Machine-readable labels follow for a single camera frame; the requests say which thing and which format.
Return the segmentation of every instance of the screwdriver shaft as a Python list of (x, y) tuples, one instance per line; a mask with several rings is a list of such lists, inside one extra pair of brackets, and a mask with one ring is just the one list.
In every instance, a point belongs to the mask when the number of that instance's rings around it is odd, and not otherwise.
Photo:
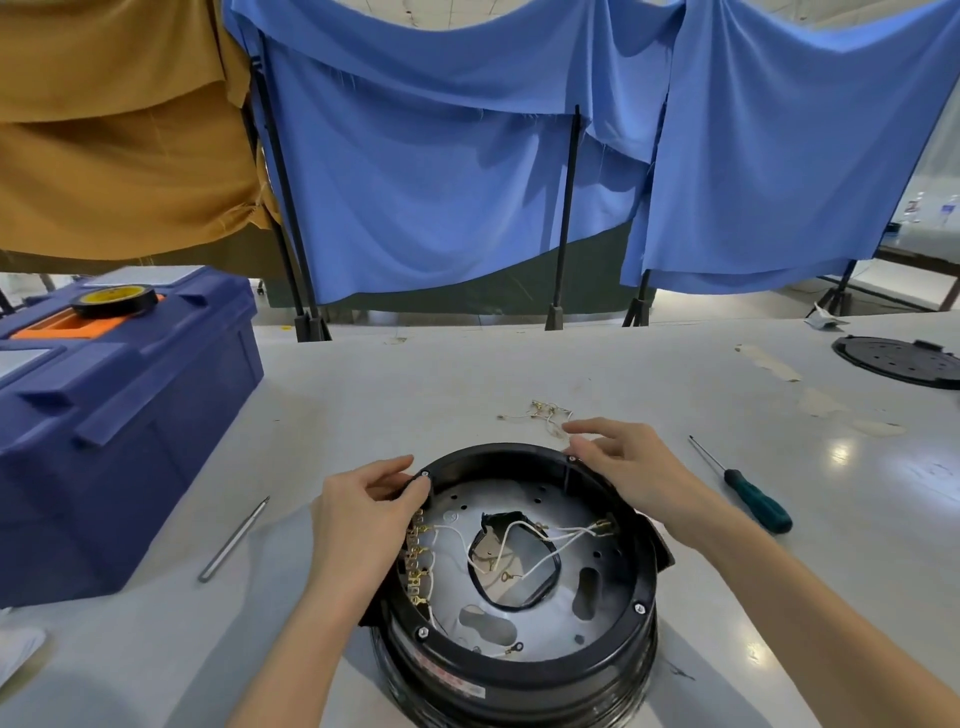
[(713, 455), (711, 455), (711, 454), (709, 453), (709, 451), (708, 451), (704, 446), (702, 446), (700, 443), (698, 443), (698, 442), (694, 439), (693, 435), (687, 435), (687, 437), (690, 438), (690, 442), (693, 443), (694, 446), (696, 446), (696, 448), (697, 448), (700, 452), (702, 452), (702, 453), (703, 453), (704, 455), (706, 455), (710, 460), (712, 460), (714, 463), (716, 463), (717, 468), (719, 468), (720, 470), (722, 470), (722, 471), (724, 471), (724, 472), (727, 470), (726, 468), (724, 468), (724, 467), (720, 464), (720, 461), (719, 461), (719, 460), (717, 460), (715, 457), (713, 457)]

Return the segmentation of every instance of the hole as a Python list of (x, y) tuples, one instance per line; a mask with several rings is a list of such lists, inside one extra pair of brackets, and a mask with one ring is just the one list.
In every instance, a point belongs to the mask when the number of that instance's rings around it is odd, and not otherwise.
[(516, 642), (516, 625), (509, 619), (496, 617), (484, 612), (476, 604), (468, 604), (460, 610), (460, 623), (489, 643), (509, 647)]
[(573, 597), (573, 615), (577, 619), (590, 621), (596, 616), (597, 603), (600, 601), (600, 572), (596, 569), (580, 569), (580, 586)]

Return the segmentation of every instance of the right hand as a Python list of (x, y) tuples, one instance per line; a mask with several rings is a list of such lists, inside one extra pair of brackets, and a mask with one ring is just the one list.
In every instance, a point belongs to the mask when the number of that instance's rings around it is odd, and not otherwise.
[[(606, 477), (637, 511), (660, 521), (677, 541), (694, 546), (704, 526), (739, 514), (719, 493), (691, 473), (649, 425), (604, 417), (571, 420), (567, 454)], [(580, 434), (601, 437), (588, 440)]]

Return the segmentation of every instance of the white workbench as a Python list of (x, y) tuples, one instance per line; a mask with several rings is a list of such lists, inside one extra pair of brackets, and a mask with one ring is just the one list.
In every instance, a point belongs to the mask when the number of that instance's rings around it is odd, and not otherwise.
[[(865, 317), (846, 331), (923, 338), (960, 352), (960, 313)], [(258, 501), (272, 497), (261, 530), (319, 493), (326, 474), (374, 458), (413, 452), (422, 466), (485, 442), (561, 447), (541, 423), (496, 419), (522, 412), (531, 399), (581, 416), (652, 423), (720, 489), (717, 473), (685, 441), (695, 434), (790, 512), (796, 526), (780, 539), (786, 548), (960, 689), (960, 393), (857, 369), (830, 350), (839, 334), (799, 321), (403, 335), (262, 343), (264, 381), (127, 588), (0, 620), (51, 636), (0, 690), (0, 726), (190, 723), (189, 706), (178, 708), (188, 689), (194, 701), (226, 699), (195, 680), (241, 612), (253, 540), (209, 584), (196, 576)], [(734, 350), (738, 344), (761, 347), (803, 381), (759, 368)], [(806, 387), (906, 432), (872, 437), (835, 417), (813, 417), (798, 407)], [(658, 589), (661, 657), (633, 725), (815, 725), (720, 578), (698, 554), (669, 543), (677, 564)], [(289, 554), (291, 563), (305, 558)], [(326, 728), (409, 725), (368, 675), (342, 663)]]

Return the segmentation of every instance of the hand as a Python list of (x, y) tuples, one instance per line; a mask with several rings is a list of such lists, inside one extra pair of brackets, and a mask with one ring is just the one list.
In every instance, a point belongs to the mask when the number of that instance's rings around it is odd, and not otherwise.
[(649, 425), (597, 417), (564, 423), (564, 430), (602, 435), (588, 440), (574, 434), (565, 452), (606, 477), (627, 503), (663, 523), (682, 544), (693, 546), (702, 526), (740, 513), (691, 473)]
[(399, 498), (386, 499), (410, 480), (403, 469), (413, 461), (403, 455), (332, 475), (310, 506), (313, 562), (306, 591), (336, 599), (345, 619), (363, 616), (430, 493), (429, 479), (419, 477)]

